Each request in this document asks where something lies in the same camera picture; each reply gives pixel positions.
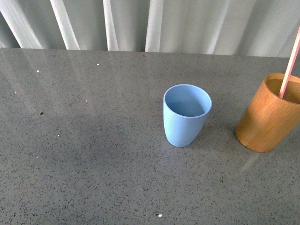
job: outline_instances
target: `gray speckled countertop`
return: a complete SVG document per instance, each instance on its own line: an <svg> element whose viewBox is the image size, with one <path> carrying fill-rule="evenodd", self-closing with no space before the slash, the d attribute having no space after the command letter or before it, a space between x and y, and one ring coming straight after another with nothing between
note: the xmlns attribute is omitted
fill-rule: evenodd
<svg viewBox="0 0 300 225"><path fill-rule="evenodd" d="M0 224L299 224L300 127L263 154L234 135L263 77L287 63L0 49ZM213 101L185 148L163 128L163 94L179 83Z"/></svg>

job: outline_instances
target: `bamboo cup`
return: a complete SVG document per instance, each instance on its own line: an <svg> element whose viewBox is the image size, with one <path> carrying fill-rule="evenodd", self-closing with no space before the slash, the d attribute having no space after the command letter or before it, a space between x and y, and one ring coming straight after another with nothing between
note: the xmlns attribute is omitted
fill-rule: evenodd
<svg viewBox="0 0 300 225"><path fill-rule="evenodd" d="M267 75L240 119L235 134L247 148L271 151L300 122L300 78L290 76L279 95L284 74Z"/></svg>

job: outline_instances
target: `straw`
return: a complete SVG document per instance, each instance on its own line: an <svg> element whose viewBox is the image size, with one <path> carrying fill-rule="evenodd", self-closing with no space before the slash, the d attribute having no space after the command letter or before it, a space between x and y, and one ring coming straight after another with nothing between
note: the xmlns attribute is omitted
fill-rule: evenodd
<svg viewBox="0 0 300 225"><path fill-rule="evenodd" d="M286 86L287 86L287 82L289 81L289 78L290 78L295 60L297 58L299 47L300 47L300 27L299 27L299 30L298 30L298 33L297 33L297 36L296 36L294 47L292 48L292 53L291 53L291 56L290 56L290 60L289 60L289 63L287 64L285 76L283 78L282 85L281 85L281 88L280 88L280 92L279 92L279 97L280 98L283 98L283 95L285 94L285 89L286 89Z"/></svg>

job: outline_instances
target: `cup rim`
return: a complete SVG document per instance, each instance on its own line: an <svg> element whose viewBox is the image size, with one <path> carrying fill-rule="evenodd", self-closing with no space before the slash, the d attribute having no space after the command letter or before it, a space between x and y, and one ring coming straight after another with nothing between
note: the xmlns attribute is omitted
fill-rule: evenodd
<svg viewBox="0 0 300 225"><path fill-rule="evenodd" d="M199 115L199 116L183 116L183 115L180 115L180 114L174 112L172 109L170 109L170 107L168 106L168 104L165 102L165 96L166 96L166 94L167 94L171 89L176 88L176 87L178 87L178 86L190 86L190 87L194 87L194 88L197 88L197 89L199 89L200 91L202 91L202 92L208 97L208 99L209 99L209 101L210 101L210 108L209 108L208 110L206 110L203 114ZM165 106L168 107L168 109L169 109L173 114L175 114L175 115L177 115L177 116L180 116L180 117L183 117L183 118L191 118L191 119L192 119L192 118L199 118L199 117L205 116L206 114L208 114L208 113L210 112L210 110L211 110L211 108L212 108L212 100L211 100L210 95L209 95L205 90L203 90L202 88L199 88L198 86L195 86L195 85L192 85L192 84L187 84L187 83L177 84L177 85L174 85L174 86L170 87L168 90L166 90L166 91L165 91L165 94L164 94L164 104L165 104Z"/></svg>

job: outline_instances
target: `orange wooden cup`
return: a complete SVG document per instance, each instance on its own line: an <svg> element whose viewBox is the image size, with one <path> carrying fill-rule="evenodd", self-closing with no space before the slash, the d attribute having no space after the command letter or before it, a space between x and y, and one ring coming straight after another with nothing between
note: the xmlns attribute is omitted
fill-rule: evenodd
<svg viewBox="0 0 300 225"><path fill-rule="evenodd" d="M238 140L253 151L271 151L300 122L300 78L291 75L281 99L283 78L280 73L265 77L235 128Z"/></svg>

